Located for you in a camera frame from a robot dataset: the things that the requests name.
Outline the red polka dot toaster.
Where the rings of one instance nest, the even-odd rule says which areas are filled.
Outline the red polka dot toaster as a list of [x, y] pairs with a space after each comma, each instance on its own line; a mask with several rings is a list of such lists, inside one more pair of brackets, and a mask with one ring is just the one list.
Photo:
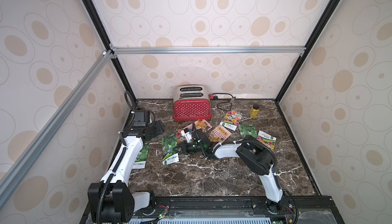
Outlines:
[[211, 103], [205, 86], [179, 86], [174, 92], [174, 120], [210, 119]]

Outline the pink striped seed packet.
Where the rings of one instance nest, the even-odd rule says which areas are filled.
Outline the pink striped seed packet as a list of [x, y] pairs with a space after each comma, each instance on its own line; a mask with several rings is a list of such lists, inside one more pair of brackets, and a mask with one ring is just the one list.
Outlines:
[[209, 131], [210, 129], [212, 129], [212, 126], [205, 120], [205, 119], [200, 119], [197, 121], [194, 121], [192, 124], [184, 127], [184, 130], [189, 130], [192, 131], [193, 130], [193, 125], [196, 126], [196, 130], [202, 130], [203, 133]]

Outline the green gourd packet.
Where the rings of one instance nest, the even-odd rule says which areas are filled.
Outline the green gourd packet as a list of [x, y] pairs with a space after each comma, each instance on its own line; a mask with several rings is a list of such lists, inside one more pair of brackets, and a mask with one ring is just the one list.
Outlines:
[[243, 139], [245, 139], [247, 136], [252, 136], [253, 138], [258, 137], [256, 128], [253, 125], [239, 124], [238, 128], [239, 128], [240, 135]]
[[162, 138], [162, 150], [163, 150], [163, 165], [170, 165], [172, 163], [179, 162], [178, 153], [174, 150], [177, 146], [177, 134], [171, 134]]
[[143, 148], [141, 149], [141, 151], [138, 153], [136, 157], [136, 160], [133, 164], [133, 169], [145, 169], [149, 147], [150, 147], [149, 145], [143, 146]]

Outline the diagonal aluminium rail left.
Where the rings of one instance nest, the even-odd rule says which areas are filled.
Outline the diagonal aluminium rail left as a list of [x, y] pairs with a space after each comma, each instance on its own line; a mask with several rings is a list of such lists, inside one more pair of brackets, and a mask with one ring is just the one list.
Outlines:
[[112, 57], [112, 50], [106, 50], [106, 53], [100, 56], [1, 180], [1, 208], [7, 203], [82, 96], [92, 85], [102, 68]]

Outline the horizontal aluminium rail back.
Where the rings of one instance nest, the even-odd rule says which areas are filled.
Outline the horizontal aluminium rail back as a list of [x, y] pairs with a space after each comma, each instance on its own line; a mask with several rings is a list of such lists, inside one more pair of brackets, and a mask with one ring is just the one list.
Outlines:
[[305, 46], [223, 46], [223, 47], [113, 47], [104, 51], [113, 56], [121, 54], [259, 54], [259, 53], [298, 53]]

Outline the orange striped seed packet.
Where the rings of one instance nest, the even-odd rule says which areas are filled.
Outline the orange striped seed packet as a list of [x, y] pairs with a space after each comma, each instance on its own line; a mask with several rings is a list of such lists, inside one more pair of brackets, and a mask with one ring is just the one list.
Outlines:
[[232, 133], [228, 131], [224, 126], [219, 125], [211, 131], [208, 138], [211, 142], [222, 143], [231, 135]]

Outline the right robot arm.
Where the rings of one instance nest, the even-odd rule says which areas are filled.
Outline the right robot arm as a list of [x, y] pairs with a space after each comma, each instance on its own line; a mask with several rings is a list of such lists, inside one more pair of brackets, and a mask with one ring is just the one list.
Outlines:
[[201, 129], [181, 131], [184, 141], [174, 151], [195, 153], [200, 151], [206, 159], [240, 158], [250, 171], [259, 176], [265, 190], [266, 206], [270, 213], [277, 213], [286, 205], [287, 195], [281, 188], [275, 169], [278, 163], [273, 151], [252, 136], [232, 142], [213, 142]]

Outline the flower seed packet back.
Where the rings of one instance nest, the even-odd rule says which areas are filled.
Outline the flower seed packet back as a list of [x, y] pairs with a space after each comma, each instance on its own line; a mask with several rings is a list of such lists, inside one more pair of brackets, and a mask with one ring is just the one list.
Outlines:
[[243, 119], [243, 114], [234, 110], [228, 111], [223, 120], [219, 123], [221, 126], [231, 131], [236, 131], [239, 122]]

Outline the flower seed packet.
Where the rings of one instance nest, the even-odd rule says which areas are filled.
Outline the flower seed packet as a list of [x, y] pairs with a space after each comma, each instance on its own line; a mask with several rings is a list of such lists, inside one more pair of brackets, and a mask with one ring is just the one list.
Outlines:
[[277, 140], [276, 137], [271, 136], [263, 131], [259, 131], [256, 139], [261, 143], [263, 143], [264, 145], [268, 146], [271, 150], [275, 149], [276, 140]]
[[185, 140], [185, 133], [183, 133], [183, 129], [177, 131], [176, 138], [180, 142]]
[[223, 120], [219, 123], [221, 126], [231, 131], [236, 131], [239, 122], [243, 119], [243, 114], [234, 110], [228, 111]]

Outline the black base frame front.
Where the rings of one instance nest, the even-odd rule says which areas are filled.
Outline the black base frame front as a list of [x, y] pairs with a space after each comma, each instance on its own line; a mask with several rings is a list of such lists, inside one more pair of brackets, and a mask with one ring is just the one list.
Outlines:
[[271, 214], [262, 196], [157, 197], [156, 209], [146, 215], [136, 212], [131, 224], [156, 219], [166, 213], [161, 224], [342, 224], [330, 196], [295, 196], [278, 214]]

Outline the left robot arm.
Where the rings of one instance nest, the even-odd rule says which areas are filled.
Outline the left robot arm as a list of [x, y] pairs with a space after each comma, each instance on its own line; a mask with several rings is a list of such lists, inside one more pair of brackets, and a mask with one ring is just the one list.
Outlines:
[[133, 214], [152, 208], [149, 192], [131, 193], [129, 177], [137, 155], [146, 142], [164, 132], [162, 121], [154, 121], [145, 127], [126, 128], [118, 132], [121, 147], [108, 171], [98, 183], [92, 183], [87, 195], [95, 224], [122, 224], [131, 220]]

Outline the yellow turmeric powder bottle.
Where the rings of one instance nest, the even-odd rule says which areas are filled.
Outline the yellow turmeric powder bottle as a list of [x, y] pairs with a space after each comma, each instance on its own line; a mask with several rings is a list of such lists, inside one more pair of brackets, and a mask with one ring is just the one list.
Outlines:
[[250, 118], [256, 118], [259, 113], [260, 106], [258, 104], [254, 104], [250, 109]]

